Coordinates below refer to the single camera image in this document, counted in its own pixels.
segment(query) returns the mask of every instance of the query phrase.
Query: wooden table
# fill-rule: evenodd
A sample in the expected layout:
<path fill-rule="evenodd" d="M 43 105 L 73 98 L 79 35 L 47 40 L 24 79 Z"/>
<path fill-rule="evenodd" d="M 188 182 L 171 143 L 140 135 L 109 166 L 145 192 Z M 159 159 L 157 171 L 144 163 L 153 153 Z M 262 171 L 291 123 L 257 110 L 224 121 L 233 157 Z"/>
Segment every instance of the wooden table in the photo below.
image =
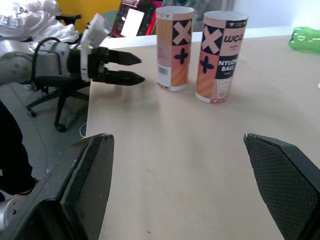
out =
<path fill-rule="evenodd" d="M 245 39 L 230 96 L 219 104 L 195 97 L 200 43 L 192 44 L 190 84 L 180 92 L 157 86 L 156 46 L 122 49 L 143 64 L 109 66 L 145 82 L 90 89 L 87 135 L 115 138 L 101 240 L 283 239 L 243 136 L 295 144 L 320 167 L 320 55 L 292 50 L 289 39 Z"/>

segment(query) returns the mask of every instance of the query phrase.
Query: person's leg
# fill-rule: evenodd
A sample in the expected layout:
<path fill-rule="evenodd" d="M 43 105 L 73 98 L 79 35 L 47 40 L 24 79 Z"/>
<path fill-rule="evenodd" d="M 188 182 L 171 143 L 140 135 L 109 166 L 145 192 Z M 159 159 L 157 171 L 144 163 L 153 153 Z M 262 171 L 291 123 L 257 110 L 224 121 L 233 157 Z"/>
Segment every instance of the person's leg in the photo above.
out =
<path fill-rule="evenodd" d="M 28 191 L 35 185 L 22 133 L 15 118 L 0 102 L 0 190 L 10 195 Z"/>

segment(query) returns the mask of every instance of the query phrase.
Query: gray floor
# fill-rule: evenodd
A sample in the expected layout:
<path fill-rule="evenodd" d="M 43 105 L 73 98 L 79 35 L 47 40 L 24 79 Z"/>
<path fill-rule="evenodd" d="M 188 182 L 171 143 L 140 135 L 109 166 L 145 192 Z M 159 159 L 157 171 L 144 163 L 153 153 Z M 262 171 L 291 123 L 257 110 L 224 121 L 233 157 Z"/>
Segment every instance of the gray floor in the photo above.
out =
<path fill-rule="evenodd" d="M 41 92 L 28 92 L 21 84 L 15 83 L 11 86 L 24 105 L 31 103 L 41 95 Z M 89 95 L 89 88 L 81 92 Z M 34 177 L 43 177 L 46 166 L 49 171 L 52 170 L 57 161 L 62 158 L 67 147 L 81 140 L 79 128 L 87 121 L 88 102 L 72 97 L 67 99 L 60 119 L 60 123 L 66 125 L 67 131 L 61 133 L 54 127 L 58 99 L 34 107 L 33 110 L 37 116 L 32 119 L 8 85 L 0 87 L 0 98 L 21 128 L 23 144 L 28 152 Z M 86 126 L 82 128 L 82 134 L 85 135 L 85 133 Z"/>

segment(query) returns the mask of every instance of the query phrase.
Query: white cloth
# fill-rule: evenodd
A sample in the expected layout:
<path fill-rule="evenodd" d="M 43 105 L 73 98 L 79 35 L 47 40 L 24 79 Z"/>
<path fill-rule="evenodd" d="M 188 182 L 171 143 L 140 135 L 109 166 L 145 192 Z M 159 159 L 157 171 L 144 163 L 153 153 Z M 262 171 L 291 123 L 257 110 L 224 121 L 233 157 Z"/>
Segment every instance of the white cloth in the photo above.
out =
<path fill-rule="evenodd" d="M 56 20 L 61 9 L 55 0 L 7 0 L 0 8 L 0 36 L 32 36 L 35 41 L 56 37 L 62 42 L 79 38 L 75 26 Z"/>

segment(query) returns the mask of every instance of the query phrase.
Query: orange stripes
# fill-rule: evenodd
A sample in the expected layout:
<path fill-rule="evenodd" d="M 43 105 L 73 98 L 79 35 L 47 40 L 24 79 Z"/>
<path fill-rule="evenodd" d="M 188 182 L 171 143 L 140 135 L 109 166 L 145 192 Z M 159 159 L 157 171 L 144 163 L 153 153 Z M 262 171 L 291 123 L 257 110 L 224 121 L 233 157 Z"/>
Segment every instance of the orange stripes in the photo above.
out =
<path fill-rule="evenodd" d="M 172 87 L 182 86 L 187 83 L 188 69 L 189 69 L 188 65 L 186 65 L 185 67 L 181 66 L 172 73 L 172 75 L 171 75 L 171 86 Z"/>
<path fill-rule="evenodd" d="M 173 22 L 170 20 L 156 20 L 157 41 L 162 44 L 172 45 Z"/>
<path fill-rule="evenodd" d="M 211 98 L 215 80 L 202 74 L 198 76 L 196 82 L 196 92 L 204 98 Z"/>

